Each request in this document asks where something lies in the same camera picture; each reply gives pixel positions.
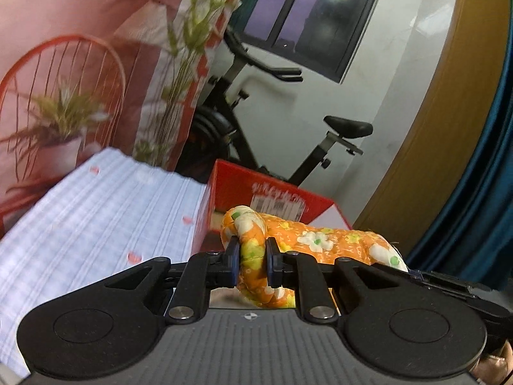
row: barcode label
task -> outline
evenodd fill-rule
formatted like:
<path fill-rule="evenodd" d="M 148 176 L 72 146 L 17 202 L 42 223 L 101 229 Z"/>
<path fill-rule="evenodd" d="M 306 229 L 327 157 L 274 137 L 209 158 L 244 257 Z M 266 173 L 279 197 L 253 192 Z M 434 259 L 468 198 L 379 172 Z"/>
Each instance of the barcode label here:
<path fill-rule="evenodd" d="M 303 201 L 277 200 L 270 196 L 254 195 L 251 208 L 256 212 L 272 214 L 285 220 L 299 221 L 305 211 Z"/>

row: brown wooden panel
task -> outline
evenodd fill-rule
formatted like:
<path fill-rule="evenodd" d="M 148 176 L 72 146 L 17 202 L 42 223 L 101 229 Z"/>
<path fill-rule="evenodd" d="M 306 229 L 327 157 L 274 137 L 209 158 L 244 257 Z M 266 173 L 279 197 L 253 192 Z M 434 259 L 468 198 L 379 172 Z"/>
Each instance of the brown wooden panel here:
<path fill-rule="evenodd" d="M 465 170 L 502 71 L 510 0 L 457 0 L 424 102 L 396 158 L 355 227 L 407 254 Z"/>

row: black saddle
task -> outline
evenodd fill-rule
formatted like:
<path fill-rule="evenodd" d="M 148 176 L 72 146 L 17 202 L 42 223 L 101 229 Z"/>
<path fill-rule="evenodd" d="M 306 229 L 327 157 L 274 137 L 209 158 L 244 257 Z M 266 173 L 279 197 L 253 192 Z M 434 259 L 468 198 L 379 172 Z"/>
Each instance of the black saddle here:
<path fill-rule="evenodd" d="M 329 125 L 340 137 L 345 139 L 358 139 L 359 137 L 369 136 L 373 133 L 371 123 L 357 122 L 347 118 L 326 116 L 324 122 Z"/>

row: gray ribbed surface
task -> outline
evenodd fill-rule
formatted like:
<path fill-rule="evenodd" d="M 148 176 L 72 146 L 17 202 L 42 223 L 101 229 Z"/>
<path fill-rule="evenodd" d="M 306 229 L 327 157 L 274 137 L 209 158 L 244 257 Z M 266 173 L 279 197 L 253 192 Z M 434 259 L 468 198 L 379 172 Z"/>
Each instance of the gray ribbed surface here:
<path fill-rule="evenodd" d="M 249 313 L 258 317 L 247 320 Z M 35 375 L 24 385 L 58 385 Z M 294 310 L 209 310 L 188 326 L 166 330 L 145 359 L 87 385 L 412 385 L 363 365 L 332 328 L 299 320 Z M 436 383 L 472 385 L 470 375 Z"/>

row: floral pillow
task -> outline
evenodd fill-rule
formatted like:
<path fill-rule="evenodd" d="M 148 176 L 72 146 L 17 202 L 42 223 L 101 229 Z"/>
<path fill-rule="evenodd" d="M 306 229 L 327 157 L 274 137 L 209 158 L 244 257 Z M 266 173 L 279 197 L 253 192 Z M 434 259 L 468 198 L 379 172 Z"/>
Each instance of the floral pillow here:
<path fill-rule="evenodd" d="M 240 239 L 240 274 L 237 288 L 258 306 L 295 307 L 294 292 L 267 285 L 265 240 L 276 238 L 281 252 L 311 254 L 320 263 L 350 257 L 371 265 L 381 262 L 407 271 L 401 255 L 380 235 L 371 231 L 316 228 L 257 213 L 246 206 L 229 210 L 222 222 L 221 239 L 226 248 L 230 238 Z"/>

